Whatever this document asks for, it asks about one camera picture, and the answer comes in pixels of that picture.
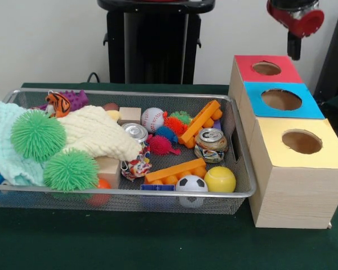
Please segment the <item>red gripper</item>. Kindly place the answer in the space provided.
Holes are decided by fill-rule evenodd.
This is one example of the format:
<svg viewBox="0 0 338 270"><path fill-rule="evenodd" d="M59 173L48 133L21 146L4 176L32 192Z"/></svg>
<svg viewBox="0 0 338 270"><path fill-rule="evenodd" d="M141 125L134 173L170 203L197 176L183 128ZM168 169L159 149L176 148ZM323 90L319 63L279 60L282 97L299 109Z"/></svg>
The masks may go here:
<svg viewBox="0 0 338 270"><path fill-rule="evenodd" d="M301 56L301 40L322 26L324 12L319 1L267 1L269 15L288 29L287 55L294 61Z"/></svg>

